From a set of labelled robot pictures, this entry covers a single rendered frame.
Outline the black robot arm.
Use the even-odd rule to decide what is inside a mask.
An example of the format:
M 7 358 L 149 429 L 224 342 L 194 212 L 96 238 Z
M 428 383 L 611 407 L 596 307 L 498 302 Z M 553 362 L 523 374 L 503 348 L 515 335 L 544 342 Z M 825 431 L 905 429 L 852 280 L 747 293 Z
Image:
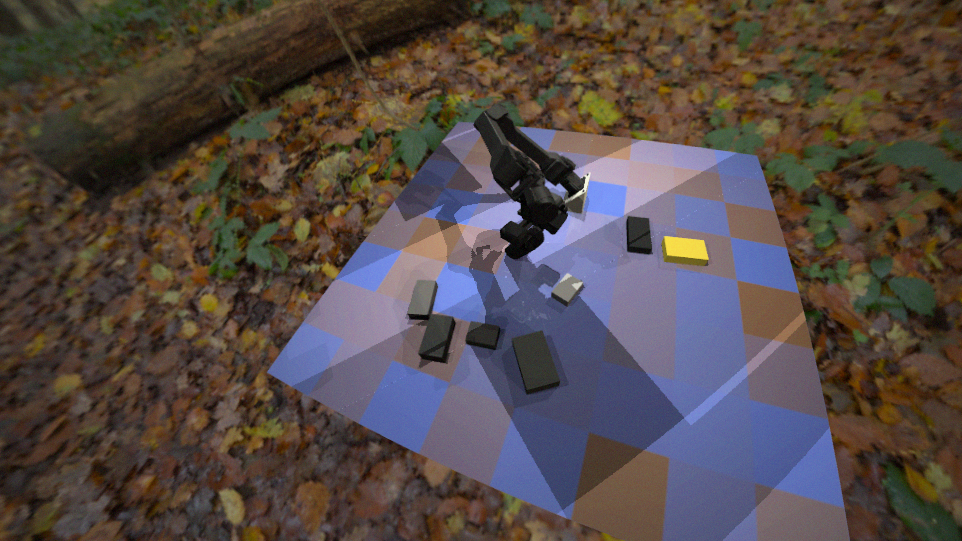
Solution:
M 555 187 L 560 183 L 569 192 L 568 198 L 584 188 L 586 177 L 580 178 L 573 170 L 575 164 L 555 152 L 542 149 L 514 126 L 508 110 L 493 104 L 474 121 L 490 154 L 490 168 L 494 180 L 516 202 L 525 200 L 532 225 L 542 226 L 554 235 L 568 217 L 568 205 L 555 203 L 545 179 Z M 509 142 L 515 145 L 517 151 Z M 539 165 L 540 170 L 535 163 Z M 512 190 L 517 181 L 520 184 Z

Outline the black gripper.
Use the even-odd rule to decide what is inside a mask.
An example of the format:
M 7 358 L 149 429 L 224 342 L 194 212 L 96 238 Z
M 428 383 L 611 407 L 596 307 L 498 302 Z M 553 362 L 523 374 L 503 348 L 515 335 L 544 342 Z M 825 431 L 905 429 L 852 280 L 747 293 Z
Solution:
M 557 203 L 563 202 L 563 198 L 560 195 L 551 191 L 550 193 L 556 205 Z M 524 249 L 526 249 L 527 242 L 532 237 L 531 235 L 529 235 L 528 229 L 532 226 L 533 220 L 531 218 L 531 215 L 525 200 L 520 197 L 517 200 L 517 202 L 521 203 L 521 208 L 517 211 L 517 214 L 522 216 L 524 220 L 522 220 L 519 224 L 513 221 L 508 222 L 504 227 L 500 229 L 500 236 L 502 239 L 513 244 L 514 246 L 516 247 L 522 246 Z

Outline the yellow rectangular block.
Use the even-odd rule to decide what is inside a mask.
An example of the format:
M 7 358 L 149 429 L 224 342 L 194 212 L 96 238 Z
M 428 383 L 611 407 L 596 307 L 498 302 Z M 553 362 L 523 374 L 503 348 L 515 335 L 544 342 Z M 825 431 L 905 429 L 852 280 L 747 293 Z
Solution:
M 664 262 L 705 266 L 709 261 L 704 240 L 665 236 L 661 244 Z

